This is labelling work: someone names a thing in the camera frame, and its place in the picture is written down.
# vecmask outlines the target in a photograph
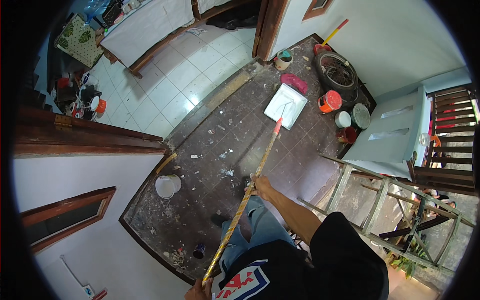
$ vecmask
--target window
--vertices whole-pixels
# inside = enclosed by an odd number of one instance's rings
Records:
[[[21,213],[33,252],[101,220],[114,193],[100,189]]]
[[[324,14],[333,0],[312,0],[312,3],[303,16],[303,21]]]

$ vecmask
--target paint tray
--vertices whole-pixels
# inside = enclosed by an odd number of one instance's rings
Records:
[[[265,108],[264,114],[275,122],[283,117],[282,126],[290,130],[306,103],[307,98],[288,85],[282,84]]]

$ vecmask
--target red bucket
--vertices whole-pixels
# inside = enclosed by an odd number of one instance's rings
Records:
[[[318,108],[323,113],[337,110],[340,107],[342,107],[342,97],[336,91],[328,91],[325,95],[318,98]]]
[[[337,132],[335,137],[341,143],[353,144],[357,140],[357,133],[353,127],[348,126]]]

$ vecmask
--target ladder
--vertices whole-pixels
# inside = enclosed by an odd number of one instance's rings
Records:
[[[337,181],[336,186],[333,190],[332,196],[330,197],[330,199],[329,199],[329,201],[326,205],[326,208],[324,210],[320,209],[320,208],[318,208],[318,207],[316,207],[316,206],[310,204],[309,202],[307,202],[303,199],[300,199],[300,198],[298,199],[299,202],[303,203],[307,207],[309,207],[309,208],[311,208],[311,209],[313,209],[313,210],[315,210],[315,211],[317,211],[317,212],[319,212],[319,213],[321,213],[325,216],[328,216],[330,213],[336,211],[338,202],[340,201],[340,198],[342,197],[343,191],[345,190],[345,187],[347,185],[347,181],[348,181],[353,169],[356,169],[356,170],[361,171],[363,173],[372,175],[373,177],[376,177],[376,178],[378,178],[382,181],[381,184],[380,184],[380,188],[377,189],[377,188],[372,188],[372,187],[362,185],[366,188],[377,191],[377,194],[375,196],[375,201],[373,202],[373,206],[370,209],[370,212],[369,212],[366,220],[362,223],[361,226],[358,226],[358,225],[350,222],[350,224],[353,226],[353,228],[359,234],[369,238],[371,241],[377,243],[378,245],[380,245],[382,247],[385,247],[385,248],[389,249],[390,251],[392,251],[394,253],[397,253],[398,255],[401,255],[405,258],[408,258],[415,263],[418,263],[418,264],[421,264],[425,267],[440,271],[443,274],[446,274],[446,275],[449,275],[449,276],[453,276],[455,274],[454,270],[448,269],[448,268],[443,266],[443,264],[445,262],[445,259],[448,255],[448,252],[450,250],[450,242],[455,237],[455,235],[458,231],[458,226],[459,226],[460,223],[464,223],[464,224],[469,225],[471,227],[475,227],[475,222],[474,221],[472,221],[468,217],[464,216],[457,209],[452,208],[449,205],[443,203],[442,201],[439,201],[439,200],[431,197],[430,195],[427,195],[427,194],[425,194],[425,193],[423,193],[423,192],[421,192],[421,191],[419,191],[419,190],[417,190],[417,189],[415,189],[415,188],[413,188],[409,185],[401,183],[401,182],[397,181],[395,178],[387,177],[387,176],[381,175],[379,173],[372,172],[368,169],[353,165],[351,163],[348,163],[344,160],[341,160],[341,159],[338,159],[338,158],[335,158],[335,157],[327,156],[327,155],[324,155],[324,154],[321,154],[321,153],[320,153],[320,155],[327,158],[327,159],[333,160],[333,161],[343,165],[343,168],[342,168],[341,173],[340,173],[340,177],[338,178],[338,181]],[[405,201],[405,202],[409,202],[409,203],[413,203],[413,204],[418,204],[418,203],[411,200],[411,199],[388,193],[388,188],[392,184],[397,185],[397,186],[399,186],[399,187],[401,187],[405,190],[408,190],[408,191],[413,192],[413,193],[417,194],[418,196],[420,196],[420,204],[419,204],[419,207],[418,207],[417,215],[416,215],[415,219],[413,220],[413,224],[411,224],[410,221],[407,219],[407,215],[405,214],[405,211],[403,210],[403,206],[401,205],[400,200]],[[371,233],[373,225],[375,224],[375,221],[378,218],[378,215],[380,213],[380,210],[382,209],[382,205],[383,205],[387,195],[396,198],[398,206],[400,207],[400,210],[402,212],[403,219],[406,221],[406,223],[408,224],[408,226],[410,228],[410,233],[407,235],[407,241],[406,241],[406,243],[403,247],[399,247],[397,245],[394,245],[394,244],[380,238],[379,236]],[[438,210],[438,209],[436,209],[432,206],[426,205],[427,201],[434,202],[439,207],[444,208],[446,211]],[[421,217],[422,217],[422,212],[423,212],[424,209],[435,210],[439,214],[442,214],[443,216],[447,216],[447,217],[455,220],[454,223],[452,224],[451,228],[450,228],[450,231],[449,231],[447,237],[446,237],[445,243],[441,247],[440,252],[438,253],[438,255],[436,256],[435,259],[433,259],[430,256],[427,248],[425,247],[425,245],[423,244],[423,242],[421,241],[421,239],[419,238],[418,233],[417,233],[417,230],[418,230],[418,227],[419,227],[419,224],[420,224],[420,221],[421,221]],[[417,242],[420,244],[420,246],[423,248],[423,250],[427,254],[427,257],[419,257],[415,253],[408,252],[408,249],[409,249],[409,247],[412,243],[413,238],[415,238],[417,240]]]

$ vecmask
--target extension pole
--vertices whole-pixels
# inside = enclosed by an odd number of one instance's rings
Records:
[[[270,139],[270,143],[267,146],[267,149],[264,152],[264,156],[262,157],[262,160],[260,161],[260,164],[258,165],[257,171],[255,172],[255,176],[260,176],[260,173],[262,172],[262,169],[264,168],[265,162],[267,161],[268,155],[270,154],[270,150],[272,150],[273,143],[276,139],[276,136],[278,135],[278,132],[280,131],[280,126],[282,126],[282,120],[283,118],[280,117],[278,121],[276,122],[275,129],[273,130],[272,138]],[[228,241],[230,240],[230,237],[232,236],[233,230],[237,226],[241,214],[245,210],[245,206],[247,206],[248,199],[250,198],[250,195],[252,194],[254,187],[254,182],[252,181],[251,184],[248,186],[247,191],[245,192],[245,195],[243,196],[242,201],[240,202],[240,205],[237,209],[237,212],[235,216],[233,217],[232,222],[230,223],[230,227],[228,228],[227,232],[225,233],[225,236],[223,237],[222,242],[220,243],[220,246],[218,247],[218,250],[215,253],[215,256],[213,257],[212,262],[210,263],[210,266],[207,269],[207,272],[205,273],[205,276],[202,280],[202,286],[205,286],[206,281],[210,278],[212,274],[212,270],[215,267],[215,264],[218,263],[218,260],[220,260],[223,250],[225,250],[225,247],[228,244]]]

